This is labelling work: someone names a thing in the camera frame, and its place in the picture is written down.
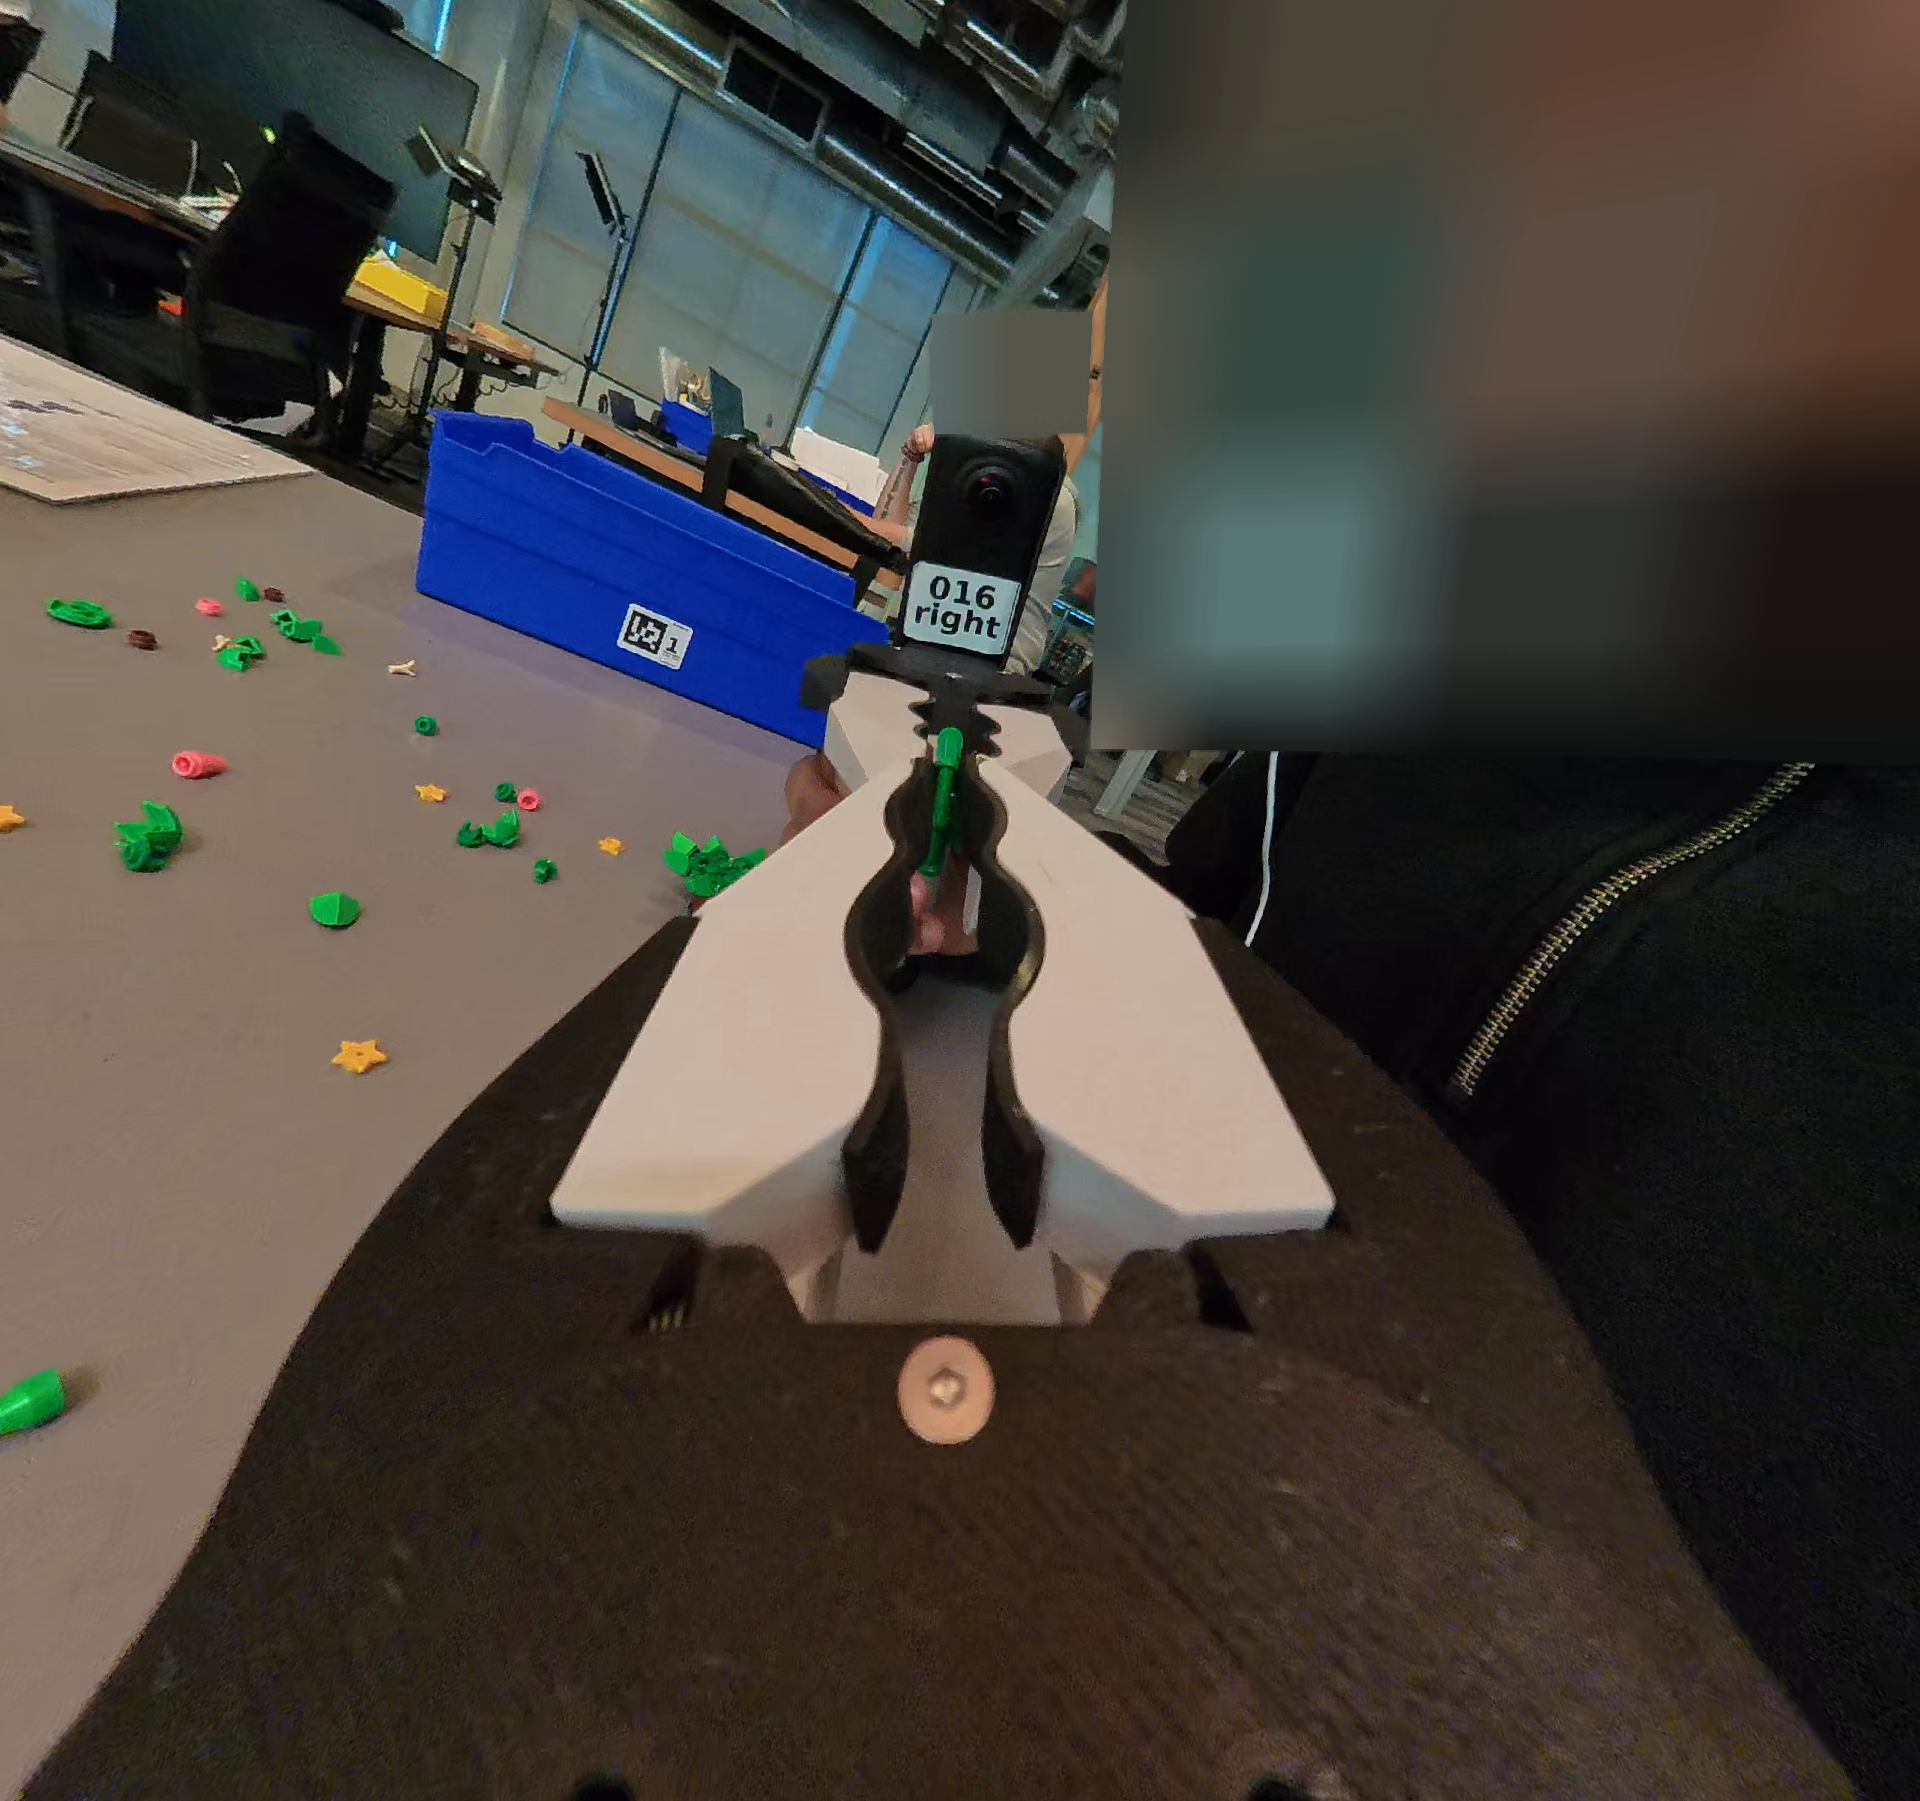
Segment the person's black jacket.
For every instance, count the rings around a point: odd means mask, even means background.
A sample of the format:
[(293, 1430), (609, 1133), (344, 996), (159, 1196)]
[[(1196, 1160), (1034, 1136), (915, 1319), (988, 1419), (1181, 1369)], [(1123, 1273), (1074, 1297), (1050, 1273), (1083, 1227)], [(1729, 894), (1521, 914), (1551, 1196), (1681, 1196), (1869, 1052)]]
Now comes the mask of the person's black jacket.
[(1918, 1795), (1918, 763), (1280, 756), (1250, 945), (1518, 1218), (1687, 1546)]

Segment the person's right forearm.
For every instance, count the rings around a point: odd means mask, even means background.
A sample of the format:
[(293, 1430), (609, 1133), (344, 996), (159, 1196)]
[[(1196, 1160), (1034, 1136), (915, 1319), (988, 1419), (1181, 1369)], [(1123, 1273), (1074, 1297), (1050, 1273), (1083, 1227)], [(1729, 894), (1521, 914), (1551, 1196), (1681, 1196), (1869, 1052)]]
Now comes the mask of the person's right forearm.
[(1161, 856), (1120, 832), (1097, 838), (1189, 917), (1252, 944), (1271, 894), (1280, 775), (1280, 756), (1238, 756), (1174, 823)]

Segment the pale printed sheet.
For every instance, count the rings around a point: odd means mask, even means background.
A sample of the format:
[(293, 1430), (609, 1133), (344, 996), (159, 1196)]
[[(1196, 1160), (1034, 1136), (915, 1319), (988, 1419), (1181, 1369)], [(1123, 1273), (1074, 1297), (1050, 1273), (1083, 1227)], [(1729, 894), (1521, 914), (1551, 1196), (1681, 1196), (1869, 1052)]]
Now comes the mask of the pale printed sheet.
[(232, 489), (312, 476), (244, 432), (2, 341), (2, 489), (49, 505)]

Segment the black light stand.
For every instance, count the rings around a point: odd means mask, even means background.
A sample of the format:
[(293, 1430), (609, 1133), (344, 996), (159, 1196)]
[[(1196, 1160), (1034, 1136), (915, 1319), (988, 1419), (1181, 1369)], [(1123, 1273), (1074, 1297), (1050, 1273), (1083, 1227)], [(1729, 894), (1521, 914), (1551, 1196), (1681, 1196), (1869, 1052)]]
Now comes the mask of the black light stand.
[(415, 405), (415, 429), (427, 432), (436, 408), (441, 362), (451, 352), (451, 329), (467, 271), (472, 238), (481, 227), (494, 227), (502, 188), (481, 161), (458, 151), (448, 151), (427, 130), (417, 130), (417, 134), (408, 140), (408, 155), (423, 177), (438, 177), (444, 182), (451, 206), (464, 215), (461, 227), (456, 230), (453, 270), (451, 280), (444, 285), (441, 320), (429, 335), (427, 370)]
[(591, 341), (588, 341), (588, 356), (584, 356), (584, 382), (581, 391), (588, 395), (594, 373), (603, 368), (603, 356), (609, 346), (612, 335), (612, 316), (618, 314), (618, 297), (624, 288), (624, 274), (631, 258), (631, 241), (634, 241), (634, 222), (624, 201), (618, 198), (609, 167), (603, 155), (581, 151), (579, 152), (591, 201), (597, 209), (597, 218), (603, 230), (609, 234), (609, 271), (603, 277), (603, 294), (591, 320)]

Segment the green toy bush brown base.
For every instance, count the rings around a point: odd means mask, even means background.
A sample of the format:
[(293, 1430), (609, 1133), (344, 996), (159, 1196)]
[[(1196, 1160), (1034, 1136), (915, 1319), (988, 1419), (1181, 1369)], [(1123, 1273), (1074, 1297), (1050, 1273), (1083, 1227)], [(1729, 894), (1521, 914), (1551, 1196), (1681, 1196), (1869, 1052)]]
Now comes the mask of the green toy bush brown base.
[(693, 835), (673, 832), (672, 845), (663, 851), (663, 866), (679, 881), (682, 894), (693, 905), (719, 897), (761, 862), (766, 862), (766, 851), (733, 853), (719, 835), (698, 845)]

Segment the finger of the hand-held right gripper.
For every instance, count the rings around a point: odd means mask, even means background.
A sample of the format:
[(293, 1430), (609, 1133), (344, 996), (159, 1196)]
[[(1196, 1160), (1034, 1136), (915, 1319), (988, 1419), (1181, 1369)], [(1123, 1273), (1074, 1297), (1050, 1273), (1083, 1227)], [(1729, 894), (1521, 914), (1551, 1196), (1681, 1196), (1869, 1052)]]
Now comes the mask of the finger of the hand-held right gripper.
[(925, 683), (877, 672), (846, 675), (830, 707), (830, 769), (840, 789), (855, 793), (894, 768), (919, 763), (931, 751), (921, 727), (925, 705)]
[(1020, 781), (1044, 802), (1062, 799), (1074, 769), (1067, 741), (1052, 713), (983, 713), (994, 726), (988, 756), (980, 756), (980, 784), (998, 799)]

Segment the thin green rod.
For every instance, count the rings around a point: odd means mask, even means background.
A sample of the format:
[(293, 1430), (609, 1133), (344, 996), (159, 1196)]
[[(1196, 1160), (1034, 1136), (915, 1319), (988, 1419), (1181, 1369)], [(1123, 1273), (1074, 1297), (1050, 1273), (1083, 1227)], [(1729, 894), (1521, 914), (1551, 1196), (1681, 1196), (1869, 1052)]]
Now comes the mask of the thin green rod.
[(931, 790), (931, 829), (921, 859), (921, 881), (931, 891), (940, 888), (947, 869), (947, 853), (958, 829), (958, 781), (964, 778), (967, 733), (958, 726), (941, 727), (933, 736), (933, 790)]

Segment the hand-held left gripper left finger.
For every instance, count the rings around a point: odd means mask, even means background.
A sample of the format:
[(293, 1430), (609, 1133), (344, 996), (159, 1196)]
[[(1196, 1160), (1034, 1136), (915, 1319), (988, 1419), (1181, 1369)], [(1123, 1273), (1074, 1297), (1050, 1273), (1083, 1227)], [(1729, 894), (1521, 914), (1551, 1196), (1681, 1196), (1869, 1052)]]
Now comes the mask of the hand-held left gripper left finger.
[(549, 1208), (566, 1230), (763, 1249), (800, 1309), (833, 1309), (854, 1237), (843, 1140), (883, 1026), (843, 929), (894, 856), (912, 762), (772, 853), (698, 918)]

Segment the black office chair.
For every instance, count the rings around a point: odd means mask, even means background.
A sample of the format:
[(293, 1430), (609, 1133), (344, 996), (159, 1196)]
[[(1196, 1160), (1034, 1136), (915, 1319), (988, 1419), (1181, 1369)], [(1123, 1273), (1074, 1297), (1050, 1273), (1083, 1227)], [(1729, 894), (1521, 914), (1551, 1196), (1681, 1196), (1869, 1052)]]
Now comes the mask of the black office chair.
[(336, 438), (332, 373), (350, 352), (345, 297), (394, 204), (394, 182), (300, 110), (283, 113), (262, 167), (184, 274), (183, 385), (196, 419), (256, 422), (305, 382), (321, 441)]

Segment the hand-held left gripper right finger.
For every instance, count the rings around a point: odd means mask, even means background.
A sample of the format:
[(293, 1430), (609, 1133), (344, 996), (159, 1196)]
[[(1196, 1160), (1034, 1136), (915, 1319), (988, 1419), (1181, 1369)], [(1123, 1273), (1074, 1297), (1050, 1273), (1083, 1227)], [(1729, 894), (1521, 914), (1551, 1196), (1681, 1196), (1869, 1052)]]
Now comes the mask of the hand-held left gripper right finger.
[(1325, 1231), (1334, 1187), (1186, 906), (1006, 763), (977, 772), (1006, 814), (995, 869), (1044, 936), (1010, 1084), (1044, 1145), (1034, 1248), (1058, 1304), (1101, 1307), (1126, 1255)]

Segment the blue plastic bin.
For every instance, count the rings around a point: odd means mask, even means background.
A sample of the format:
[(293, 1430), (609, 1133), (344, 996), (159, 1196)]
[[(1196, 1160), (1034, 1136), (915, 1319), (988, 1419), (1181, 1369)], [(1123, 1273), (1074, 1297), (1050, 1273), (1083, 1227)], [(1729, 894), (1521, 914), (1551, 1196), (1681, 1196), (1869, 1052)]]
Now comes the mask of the blue plastic bin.
[(889, 638), (846, 572), (487, 416), (436, 425), (417, 590), (807, 750), (804, 665)]

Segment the large black screen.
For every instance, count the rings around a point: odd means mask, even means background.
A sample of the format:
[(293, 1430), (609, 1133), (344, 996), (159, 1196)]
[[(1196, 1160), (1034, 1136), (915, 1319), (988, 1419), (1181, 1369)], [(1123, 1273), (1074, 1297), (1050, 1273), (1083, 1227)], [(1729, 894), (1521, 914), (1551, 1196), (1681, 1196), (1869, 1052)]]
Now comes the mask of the large black screen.
[(411, 140), (461, 151), (478, 88), (411, 40), (339, 0), (116, 0), (110, 60), (175, 104), (207, 159), (244, 173), (241, 137), (308, 118), (394, 185), (385, 235), (438, 259), (451, 201)]

